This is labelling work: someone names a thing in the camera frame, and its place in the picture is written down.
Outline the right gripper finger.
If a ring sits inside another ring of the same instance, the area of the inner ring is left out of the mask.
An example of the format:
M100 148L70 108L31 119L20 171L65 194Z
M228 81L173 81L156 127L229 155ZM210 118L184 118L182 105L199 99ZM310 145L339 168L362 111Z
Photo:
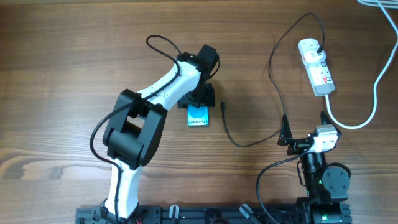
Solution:
M329 116L324 111L321 111L320 113L320 120L322 125L332 125L336 129L338 136L342 135L341 131L333 124Z
M282 116L281 129L277 144L279 146L287 146L293 144L293 137L290 130L289 120L286 114L283 114Z

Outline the blue Galaxy smartphone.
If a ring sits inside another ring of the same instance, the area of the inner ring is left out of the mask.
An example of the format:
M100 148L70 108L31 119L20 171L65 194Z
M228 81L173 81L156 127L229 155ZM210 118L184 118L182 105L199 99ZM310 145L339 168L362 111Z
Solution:
M194 106L189 106L187 108L188 127L208 126L208 125L209 125L209 114L207 106L201 106L199 108L196 108Z

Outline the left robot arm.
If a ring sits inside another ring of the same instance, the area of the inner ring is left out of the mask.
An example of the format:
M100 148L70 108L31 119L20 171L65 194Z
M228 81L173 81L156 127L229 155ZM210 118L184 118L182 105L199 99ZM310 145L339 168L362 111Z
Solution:
M187 125L206 126L208 108L215 105L215 91L208 80L220 56L204 45L199 53L179 53L172 68L143 90L123 90L113 111L104 119L103 144L112 165L108 198L101 216L110 223L127 223L139 205L138 188L144 166L157 152L166 118L177 106L201 115L187 118Z

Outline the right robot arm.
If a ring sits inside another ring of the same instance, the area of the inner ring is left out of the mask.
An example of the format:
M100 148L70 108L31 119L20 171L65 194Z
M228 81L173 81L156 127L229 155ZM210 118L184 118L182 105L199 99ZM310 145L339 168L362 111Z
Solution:
M351 171L341 163L326 161L325 154L336 148L341 131L321 112L321 125L306 138L292 136L286 115L282 117L277 144L287 146L289 156L299 156L296 168L306 197L296 200L297 222L349 224L353 222L348 199Z

